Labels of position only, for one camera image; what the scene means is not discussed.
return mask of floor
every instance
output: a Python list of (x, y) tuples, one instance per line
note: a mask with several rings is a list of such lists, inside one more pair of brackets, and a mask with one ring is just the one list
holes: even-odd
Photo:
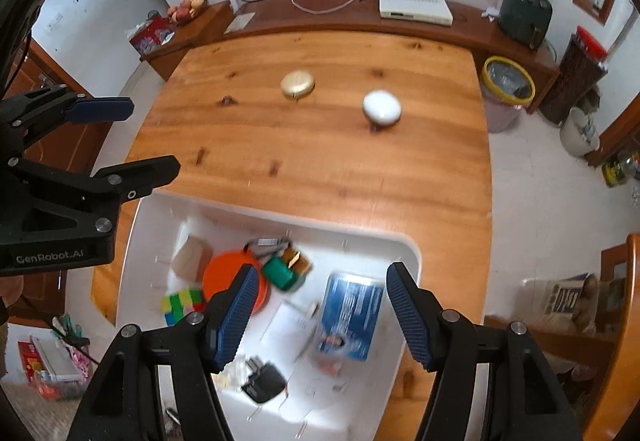
[(640, 230), (640, 208), (633, 183), (608, 188), (538, 114), (489, 143), (494, 234), (484, 313), (524, 317), (538, 311), (548, 280), (599, 275), (600, 252)]
[[(124, 161), (163, 84), (146, 63), (132, 75), (121, 95), (136, 109), (113, 125), (94, 171)], [(509, 130), (490, 135), (490, 149), (494, 235), (484, 313), (524, 317), (536, 312), (546, 281), (599, 273), (600, 251), (640, 230), (640, 208), (633, 206), (631, 183), (607, 188), (600, 170), (569, 156), (558, 129), (537, 114), (523, 114)], [(99, 358), (115, 329), (89, 298), (92, 274), (92, 268), (68, 273), (66, 308)], [(10, 340), (28, 333), (12, 326)], [(20, 371), (17, 360), (8, 360), (10, 373), (12, 367)], [(481, 409), (472, 414), (468, 439), (479, 432), (481, 417)]]

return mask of red gift box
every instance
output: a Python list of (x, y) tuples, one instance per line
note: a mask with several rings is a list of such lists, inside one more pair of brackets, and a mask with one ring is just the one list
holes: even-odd
[(137, 30), (129, 43), (138, 53), (146, 55), (166, 43), (173, 33), (174, 29), (166, 18), (155, 16)]

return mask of trash can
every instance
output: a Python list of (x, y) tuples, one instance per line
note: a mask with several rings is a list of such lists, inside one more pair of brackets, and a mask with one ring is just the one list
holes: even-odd
[(598, 41), (578, 26), (560, 62), (558, 79), (540, 103), (540, 113), (560, 125), (569, 116), (571, 107), (607, 74), (602, 63), (606, 55)]
[(480, 89), (487, 130), (492, 133), (506, 130), (536, 95), (529, 73), (503, 56), (491, 56), (484, 63)]
[(569, 117), (564, 120), (560, 129), (560, 142), (564, 149), (574, 157), (582, 157), (600, 148), (600, 137), (594, 132), (591, 137), (585, 129), (589, 126), (589, 118), (578, 107), (572, 106)]

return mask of door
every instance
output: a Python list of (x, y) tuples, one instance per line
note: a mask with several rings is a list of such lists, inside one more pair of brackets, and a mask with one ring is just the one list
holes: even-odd
[[(22, 56), (18, 50), (14, 68)], [(77, 92), (87, 91), (69, 76), (44, 50), (32, 42), (25, 62), (5, 98), (49, 85), (66, 84)], [(47, 166), (71, 172), (90, 173), (111, 124), (73, 125), (65, 123), (24, 152), (24, 157)], [(60, 315), (65, 312), (66, 271), (38, 273), (24, 277), (23, 294), (41, 312)], [(18, 300), (9, 309), (9, 322), (43, 326), (39, 313)]]

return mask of rubik's cube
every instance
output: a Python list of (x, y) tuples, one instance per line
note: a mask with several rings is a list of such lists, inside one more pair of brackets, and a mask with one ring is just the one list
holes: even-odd
[(207, 303), (201, 289), (188, 288), (162, 297), (161, 306), (168, 326), (175, 325), (193, 311), (204, 311)]

